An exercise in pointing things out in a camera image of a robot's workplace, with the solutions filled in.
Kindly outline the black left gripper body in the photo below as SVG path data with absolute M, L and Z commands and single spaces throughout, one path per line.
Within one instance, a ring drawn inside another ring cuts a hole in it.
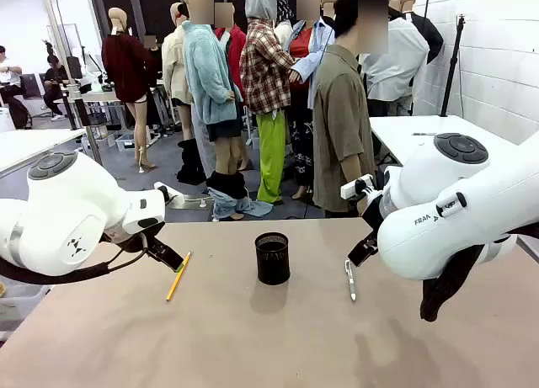
M 126 252 L 140 252 L 144 247 L 152 249 L 158 242 L 157 234 L 163 229 L 161 221 L 133 235 L 126 233 L 121 227 L 110 228 L 109 233 L 103 232 L 101 242 L 115 244 Z

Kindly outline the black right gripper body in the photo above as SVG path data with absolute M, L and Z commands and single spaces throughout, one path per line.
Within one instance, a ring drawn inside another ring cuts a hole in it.
M 380 225 L 383 222 L 383 217 L 380 212 L 380 202 L 382 201 L 383 192 L 381 190 L 364 189 L 359 194 L 360 203 L 366 203 L 366 207 L 362 210 L 361 218 L 371 228 L 371 233 L 368 237 L 376 237 Z

